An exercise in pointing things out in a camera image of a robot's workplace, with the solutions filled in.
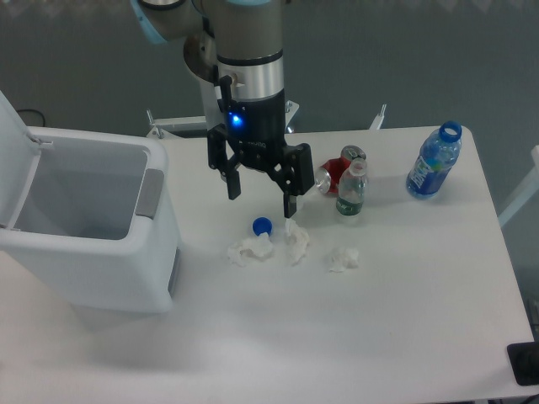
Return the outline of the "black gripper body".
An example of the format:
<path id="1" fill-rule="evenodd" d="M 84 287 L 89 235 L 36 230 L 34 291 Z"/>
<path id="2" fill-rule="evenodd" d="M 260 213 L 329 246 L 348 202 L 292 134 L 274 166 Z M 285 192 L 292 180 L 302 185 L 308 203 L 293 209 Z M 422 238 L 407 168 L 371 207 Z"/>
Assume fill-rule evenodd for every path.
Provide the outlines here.
<path id="1" fill-rule="evenodd" d="M 268 173 L 270 159 L 285 145 L 285 92 L 259 100 L 240 101 L 230 89 L 218 101 L 228 133 L 243 143 L 245 167 Z"/>

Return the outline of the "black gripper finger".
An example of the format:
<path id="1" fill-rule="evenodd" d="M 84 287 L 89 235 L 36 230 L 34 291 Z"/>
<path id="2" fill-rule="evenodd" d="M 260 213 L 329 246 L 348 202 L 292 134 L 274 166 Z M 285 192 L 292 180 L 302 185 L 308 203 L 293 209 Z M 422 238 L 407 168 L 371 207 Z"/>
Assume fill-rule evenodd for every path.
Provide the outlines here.
<path id="1" fill-rule="evenodd" d="M 314 185 L 312 150 L 307 143 L 283 145 L 269 160 L 269 177 L 283 193 L 283 215 L 291 218 L 297 211 L 297 198 Z"/>
<path id="2" fill-rule="evenodd" d="M 207 131 L 208 165 L 217 170 L 227 184 L 229 199 L 241 194 L 238 167 L 243 163 L 243 143 L 228 133 L 224 124 Z"/>

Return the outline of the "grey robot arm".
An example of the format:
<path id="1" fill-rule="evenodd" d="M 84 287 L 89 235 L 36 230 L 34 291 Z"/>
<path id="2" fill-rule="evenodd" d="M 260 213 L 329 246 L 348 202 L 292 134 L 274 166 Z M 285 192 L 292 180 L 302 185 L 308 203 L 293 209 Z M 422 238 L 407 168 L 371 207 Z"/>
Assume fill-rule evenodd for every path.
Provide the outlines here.
<path id="1" fill-rule="evenodd" d="M 284 216 L 314 184 L 311 148 L 291 146 L 286 117 L 283 1 L 133 1 L 154 44 L 183 38 L 184 61 L 205 89 L 208 164 L 241 194 L 238 168 L 262 173 L 283 193 Z"/>

